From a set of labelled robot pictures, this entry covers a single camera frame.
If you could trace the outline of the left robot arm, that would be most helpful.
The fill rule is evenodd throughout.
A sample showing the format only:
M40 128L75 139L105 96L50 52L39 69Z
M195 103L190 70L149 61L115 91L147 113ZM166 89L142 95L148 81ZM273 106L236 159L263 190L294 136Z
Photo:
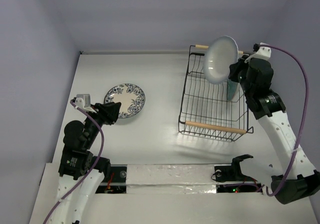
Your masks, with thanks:
M97 135L104 141L102 127L113 125L121 108L120 102L86 103L80 95L70 104L86 116L81 122L73 120L64 128L64 147L58 168L58 188L55 201L44 219L45 224L80 224L97 188L110 178L108 158L90 152Z

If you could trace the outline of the red plate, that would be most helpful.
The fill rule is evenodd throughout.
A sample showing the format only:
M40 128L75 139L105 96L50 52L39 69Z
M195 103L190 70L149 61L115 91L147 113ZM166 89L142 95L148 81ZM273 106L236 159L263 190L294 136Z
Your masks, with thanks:
M238 83L230 79L227 80L227 98L228 102L232 101L238 90Z

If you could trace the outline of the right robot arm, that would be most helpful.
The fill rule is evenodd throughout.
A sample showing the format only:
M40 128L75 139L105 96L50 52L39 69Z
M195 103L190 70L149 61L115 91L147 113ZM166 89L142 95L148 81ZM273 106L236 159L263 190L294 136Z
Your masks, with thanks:
M281 97L271 90L274 70L264 59L241 57L229 67L228 78L240 84L248 109L267 134L282 169L255 163L253 156L233 158L230 174L235 180L250 177L271 190L281 204L314 195L320 190L320 173L309 161L289 123Z

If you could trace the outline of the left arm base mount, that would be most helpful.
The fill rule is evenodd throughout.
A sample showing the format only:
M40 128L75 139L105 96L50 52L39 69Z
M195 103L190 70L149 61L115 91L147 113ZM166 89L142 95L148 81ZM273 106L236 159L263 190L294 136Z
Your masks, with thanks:
M96 194L125 194L127 192L127 165L112 165L110 175L98 186Z

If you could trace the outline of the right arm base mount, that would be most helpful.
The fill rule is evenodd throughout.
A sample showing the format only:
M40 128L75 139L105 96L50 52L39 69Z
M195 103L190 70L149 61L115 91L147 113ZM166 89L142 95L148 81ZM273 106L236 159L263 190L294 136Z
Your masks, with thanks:
M223 164L214 167L211 180L216 182L217 193L263 193L263 185L254 178L244 175L240 163L246 159L252 159L249 154L234 157L231 164Z

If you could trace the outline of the blue patterned plate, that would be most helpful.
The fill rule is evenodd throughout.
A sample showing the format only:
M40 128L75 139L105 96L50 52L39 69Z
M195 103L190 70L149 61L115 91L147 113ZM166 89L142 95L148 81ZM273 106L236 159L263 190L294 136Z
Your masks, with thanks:
M119 119L127 119L137 115L146 103L144 91L132 83L122 83L112 87L104 97L104 104L121 103Z

